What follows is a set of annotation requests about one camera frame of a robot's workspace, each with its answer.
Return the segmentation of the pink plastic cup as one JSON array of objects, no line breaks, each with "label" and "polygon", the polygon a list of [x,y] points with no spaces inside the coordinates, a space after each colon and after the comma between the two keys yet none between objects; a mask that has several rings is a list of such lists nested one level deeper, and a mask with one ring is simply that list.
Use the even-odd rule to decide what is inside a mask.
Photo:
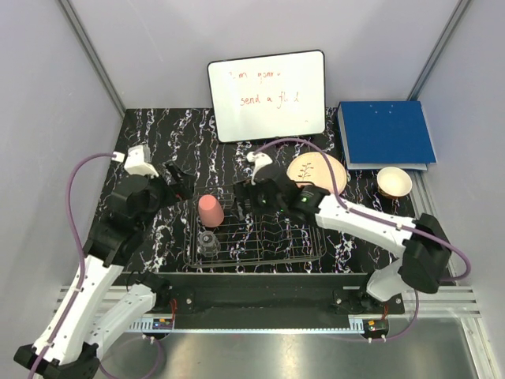
[{"label": "pink plastic cup", "polygon": [[211,194],[205,194],[199,199],[198,212],[205,227],[215,228],[224,221],[223,208],[218,199]]}]

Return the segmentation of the pink and cream plate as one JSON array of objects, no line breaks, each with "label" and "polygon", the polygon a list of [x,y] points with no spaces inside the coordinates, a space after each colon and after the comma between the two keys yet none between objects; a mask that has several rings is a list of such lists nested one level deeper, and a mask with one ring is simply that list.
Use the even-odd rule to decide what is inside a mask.
[{"label": "pink and cream plate", "polygon": [[[335,176],[338,194],[346,188],[347,173],[344,166],[333,156],[325,155]],[[313,184],[334,193],[329,167],[319,152],[307,152],[295,158],[287,168],[288,177],[300,186]]]}]

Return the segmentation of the clear drinking glass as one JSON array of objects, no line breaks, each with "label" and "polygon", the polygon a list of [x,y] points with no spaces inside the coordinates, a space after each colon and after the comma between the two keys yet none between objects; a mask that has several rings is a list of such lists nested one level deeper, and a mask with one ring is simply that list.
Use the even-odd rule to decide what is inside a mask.
[{"label": "clear drinking glass", "polygon": [[220,251],[220,242],[212,231],[203,231],[198,236],[198,251],[204,257],[215,257]]}]

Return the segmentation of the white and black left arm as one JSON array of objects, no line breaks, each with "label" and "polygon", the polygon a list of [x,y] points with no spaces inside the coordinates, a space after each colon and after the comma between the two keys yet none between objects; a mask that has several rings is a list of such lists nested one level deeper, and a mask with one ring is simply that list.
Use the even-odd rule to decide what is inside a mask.
[{"label": "white and black left arm", "polygon": [[193,197],[195,177],[172,163],[128,168],[107,202],[107,214],[85,243],[78,243],[79,267],[51,323],[13,359],[29,377],[91,378],[110,346],[143,314],[173,306],[170,282],[144,272],[100,319],[95,313],[114,281],[144,243],[159,211]]}]

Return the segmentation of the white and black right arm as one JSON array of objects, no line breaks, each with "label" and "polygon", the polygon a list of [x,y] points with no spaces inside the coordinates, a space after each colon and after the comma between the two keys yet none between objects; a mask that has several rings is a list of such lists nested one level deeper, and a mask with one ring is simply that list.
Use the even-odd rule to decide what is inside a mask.
[{"label": "white and black right arm", "polygon": [[419,219],[378,212],[344,201],[330,191],[306,183],[271,179],[234,184],[240,210],[258,216],[280,212],[296,223],[353,235],[393,253],[395,261],[375,271],[358,293],[359,306],[368,313],[384,307],[394,295],[412,288],[435,294],[451,257],[449,241],[435,216]]}]

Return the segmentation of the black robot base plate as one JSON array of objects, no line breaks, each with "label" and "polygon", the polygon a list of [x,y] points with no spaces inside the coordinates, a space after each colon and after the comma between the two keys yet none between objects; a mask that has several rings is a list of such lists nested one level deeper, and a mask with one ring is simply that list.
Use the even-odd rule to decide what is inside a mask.
[{"label": "black robot base plate", "polygon": [[367,274],[163,273],[176,299],[176,328],[215,330],[336,329],[350,316],[402,315],[400,295],[388,304],[366,299]]}]

